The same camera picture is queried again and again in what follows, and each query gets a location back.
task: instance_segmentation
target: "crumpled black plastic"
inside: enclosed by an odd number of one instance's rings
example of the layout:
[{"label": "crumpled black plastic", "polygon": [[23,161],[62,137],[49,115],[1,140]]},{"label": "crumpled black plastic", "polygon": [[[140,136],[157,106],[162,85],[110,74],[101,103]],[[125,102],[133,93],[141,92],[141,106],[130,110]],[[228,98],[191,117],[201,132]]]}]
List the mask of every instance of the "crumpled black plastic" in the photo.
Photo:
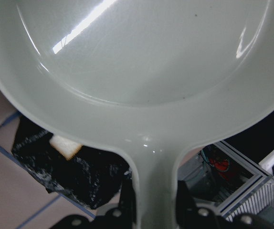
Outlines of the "crumpled black plastic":
[{"label": "crumpled black plastic", "polygon": [[86,208],[107,203],[131,178],[128,163],[119,155],[83,146],[67,161],[49,140],[53,134],[22,116],[12,153],[48,192],[64,194]]}]

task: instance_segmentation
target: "tiled floor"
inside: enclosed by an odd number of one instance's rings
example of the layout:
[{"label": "tiled floor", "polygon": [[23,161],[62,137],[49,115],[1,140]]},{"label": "tiled floor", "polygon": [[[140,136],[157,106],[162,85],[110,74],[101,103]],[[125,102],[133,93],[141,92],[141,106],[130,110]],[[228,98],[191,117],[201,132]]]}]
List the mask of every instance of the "tiled floor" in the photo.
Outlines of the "tiled floor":
[{"label": "tiled floor", "polygon": [[0,229],[48,229],[70,214],[92,220],[97,210],[84,209],[56,193],[48,194],[16,164],[10,152],[19,115],[0,92]]}]

